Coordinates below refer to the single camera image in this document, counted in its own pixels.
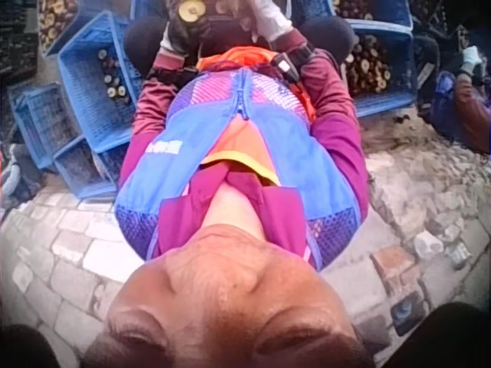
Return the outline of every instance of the brick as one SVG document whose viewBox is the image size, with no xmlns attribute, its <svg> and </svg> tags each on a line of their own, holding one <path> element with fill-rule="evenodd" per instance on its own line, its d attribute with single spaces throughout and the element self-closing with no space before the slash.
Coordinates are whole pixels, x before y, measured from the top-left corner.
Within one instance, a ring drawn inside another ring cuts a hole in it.
<svg viewBox="0 0 491 368">
<path fill-rule="evenodd" d="M 34 220 L 41 220 L 46 216 L 48 211 L 49 211 L 48 207 L 45 207 L 43 205 L 36 205 L 36 207 L 31 213 L 31 218 Z"/>
<path fill-rule="evenodd" d="M 105 320 L 110 305 L 113 303 L 117 293 L 120 292 L 122 284 L 109 281 L 105 285 L 99 285 L 95 291 L 97 303 L 94 305 L 94 311 L 97 317 Z"/>
<path fill-rule="evenodd" d="M 59 295 L 49 289 L 40 279 L 36 278 L 25 294 L 25 298 L 48 326 L 54 325 L 61 305 L 61 297 Z"/>
<path fill-rule="evenodd" d="M 469 273 L 464 282 L 466 301 L 485 312 L 489 312 L 489 307 L 491 306 L 491 300 L 489 299 L 490 280 L 489 254 L 485 254 L 476 263 L 476 267 Z"/>
<path fill-rule="evenodd" d="M 444 249 L 442 241 L 427 231 L 421 232 L 414 238 L 414 251 L 422 261 L 431 260 Z"/>
<path fill-rule="evenodd" d="M 368 217 L 351 240 L 346 250 L 329 266 L 329 269 L 343 267 L 360 261 L 381 249 L 399 245 L 400 239 L 380 215 L 370 207 Z"/>
<path fill-rule="evenodd" d="M 117 224 L 116 218 L 111 213 L 94 213 L 86 235 L 109 242 L 124 242 L 123 234 Z"/>
<path fill-rule="evenodd" d="M 44 222 L 40 222 L 32 232 L 31 238 L 36 245 L 49 249 L 58 236 L 58 233 L 59 231 L 57 228 L 45 224 Z"/>
<path fill-rule="evenodd" d="M 80 199 L 78 199 L 75 195 L 71 193 L 65 193 L 58 203 L 58 206 L 65 209 L 76 209 L 79 204 Z"/>
<path fill-rule="evenodd" d="M 462 270 L 456 271 L 452 260 L 445 255 L 437 256 L 428 265 L 420 283 L 432 309 L 439 307 L 453 296 L 469 269 L 467 265 Z"/>
<path fill-rule="evenodd" d="M 60 260 L 54 268 L 51 287 L 76 307 L 88 311 L 98 282 L 95 275 Z"/>
<path fill-rule="evenodd" d="M 80 205 L 78 209 L 81 211 L 94 211 L 94 212 L 109 212 L 110 208 L 113 206 L 112 201 L 94 201 L 85 200 Z"/>
<path fill-rule="evenodd" d="M 63 198 L 64 193 L 53 193 L 50 194 L 46 200 L 44 201 L 45 205 L 56 206 L 59 204 L 61 199 Z"/>
<path fill-rule="evenodd" d="M 34 278 L 34 272 L 23 262 L 17 263 L 12 273 L 12 280 L 18 289 L 25 293 Z"/>
<path fill-rule="evenodd" d="M 51 250 L 57 256 L 77 264 L 84 257 L 92 238 L 76 232 L 61 230 L 60 236 L 54 241 Z"/>
<path fill-rule="evenodd" d="M 484 249 L 489 244 L 489 235 L 479 220 L 472 220 L 466 223 L 466 228 L 461 235 L 463 243 L 469 249 L 473 255 L 471 262 L 474 263 L 476 259 L 484 252 Z"/>
<path fill-rule="evenodd" d="M 73 232 L 85 232 L 91 222 L 93 213 L 69 210 L 60 221 L 59 228 Z"/>
<path fill-rule="evenodd" d="M 126 282 L 142 264 L 142 259 L 127 243 L 102 240 L 94 240 L 83 262 L 85 269 L 119 282 Z"/>
<path fill-rule="evenodd" d="M 78 359 L 73 349 L 68 346 L 49 326 L 42 324 L 38 331 L 46 337 L 51 345 L 58 363 L 63 368 L 78 368 Z"/>
<path fill-rule="evenodd" d="M 50 226 L 58 226 L 66 212 L 66 209 L 50 209 L 42 221 Z"/>
<path fill-rule="evenodd" d="M 402 247 L 390 247 L 371 256 L 389 294 L 402 291 L 400 276 L 414 265 L 415 259 Z"/>
<path fill-rule="evenodd" d="M 32 268 L 34 273 L 39 276 L 41 280 L 48 282 L 54 266 L 54 256 L 52 253 L 40 246 L 35 246 L 33 249 L 21 246 L 17 250 L 17 254 L 22 261 Z"/>
<path fill-rule="evenodd" d="M 384 285 L 370 259 L 332 272 L 323 271 L 321 275 L 339 294 L 352 317 L 387 298 Z"/>
<path fill-rule="evenodd" d="M 102 331 L 102 323 L 64 301 L 54 331 L 84 354 Z"/>
</svg>

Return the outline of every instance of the stone pavement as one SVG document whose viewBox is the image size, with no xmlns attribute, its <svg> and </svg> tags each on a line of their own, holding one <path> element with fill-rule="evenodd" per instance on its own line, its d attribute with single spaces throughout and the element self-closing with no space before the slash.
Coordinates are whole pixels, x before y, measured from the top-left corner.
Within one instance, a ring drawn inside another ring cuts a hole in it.
<svg viewBox="0 0 491 368">
<path fill-rule="evenodd" d="M 416 118 L 395 126 L 378 117 L 366 127 L 372 206 L 322 276 L 358 329 L 369 331 L 382 364 L 409 335 L 397 335 L 390 314 L 407 295 L 416 293 L 426 313 L 448 301 L 489 309 L 491 169 Z M 37 328 L 70 368 L 142 261 L 124 241 L 112 203 L 81 202 L 59 178 L 48 179 L 0 228 L 2 319 Z M 458 271 L 456 250 L 471 254 Z"/>
</svg>

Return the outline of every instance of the crate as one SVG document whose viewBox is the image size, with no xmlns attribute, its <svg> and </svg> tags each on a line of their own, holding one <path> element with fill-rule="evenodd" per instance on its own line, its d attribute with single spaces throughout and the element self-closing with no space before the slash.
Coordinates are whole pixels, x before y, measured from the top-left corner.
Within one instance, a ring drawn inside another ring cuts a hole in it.
<svg viewBox="0 0 491 368">
<path fill-rule="evenodd" d="M 367 0 L 371 6 L 373 21 L 347 19 L 349 23 L 384 26 L 395 25 L 402 29 L 413 29 L 409 4 L 407 0 Z M 322 15 L 335 15 L 332 0 L 297 0 L 292 2 L 292 18 L 296 26 Z"/>
<path fill-rule="evenodd" d="M 73 21 L 61 32 L 43 56 L 57 54 L 99 12 L 111 9 L 115 0 L 77 0 L 78 10 Z"/>
<path fill-rule="evenodd" d="M 168 18 L 165 0 L 132 0 L 130 19 L 149 16 Z"/>
<path fill-rule="evenodd" d="M 99 173 L 91 148 L 83 137 L 68 144 L 54 157 L 58 172 L 71 192 L 79 199 L 105 197 L 115 194 L 116 186 Z"/>
<path fill-rule="evenodd" d="M 127 21 L 103 11 L 61 50 L 58 65 L 75 116 L 91 149 L 97 153 L 128 142 L 142 80 L 122 47 Z M 107 96 L 101 49 L 119 61 L 118 73 L 131 103 Z"/>
<path fill-rule="evenodd" d="M 366 117 L 411 105 L 417 98 L 417 75 L 414 66 L 413 36 L 399 27 L 353 24 L 357 35 L 374 35 L 387 49 L 391 82 L 382 94 L 355 99 L 359 117 Z"/>
<path fill-rule="evenodd" d="M 24 95 L 20 100 L 17 100 L 14 116 L 15 123 L 21 131 L 22 138 L 24 138 L 25 145 L 31 154 L 32 160 L 39 169 L 46 169 L 53 161 L 36 130 L 28 102 Z"/>
<path fill-rule="evenodd" d="M 78 128 L 67 114 L 58 83 L 25 93 L 33 124 L 49 156 L 77 138 Z"/>
</svg>

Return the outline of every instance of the hand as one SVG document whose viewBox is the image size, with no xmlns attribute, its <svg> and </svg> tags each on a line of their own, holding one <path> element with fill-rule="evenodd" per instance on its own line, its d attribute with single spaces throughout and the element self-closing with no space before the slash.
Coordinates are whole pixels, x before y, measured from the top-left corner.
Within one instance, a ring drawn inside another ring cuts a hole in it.
<svg viewBox="0 0 491 368">
<path fill-rule="evenodd" d="M 197 21 L 184 21 L 179 14 L 182 2 L 167 0 L 169 22 L 160 47 L 177 54 L 187 56 L 197 50 L 209 33 L 210 25 L 206 16 L 199 16 Z"/>
<path fill-rule="evenodd" d="M 273 0 L 248 0 L 254 12 L 258 33 L 269 42 L 289 33 L 293 27 Z"/>
<path fill-rule="evenodd" d="M 479 52 L 477 51 L 476 46 L 466 48 L 464 51 L 462 51 L 462 55 L 463 63 L 471 65 L 472 69 L 474 69 L 476 65 L 482 64 L 483 62 L 483 60 L 479 56 Z"/>
</svg>

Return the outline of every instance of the skin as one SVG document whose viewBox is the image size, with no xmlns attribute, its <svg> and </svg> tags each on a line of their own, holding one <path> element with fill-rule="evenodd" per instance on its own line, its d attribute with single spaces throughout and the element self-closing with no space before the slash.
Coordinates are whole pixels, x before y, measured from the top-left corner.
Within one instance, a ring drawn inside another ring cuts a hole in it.
<svg viewBox="0 0 491 368">
<path fill-rule="evenodd" d="M 371 366 L 334 290 L 251 209 L 223 185 L 189 242 L 123 286 L 85 366 Z"/>
</svg>

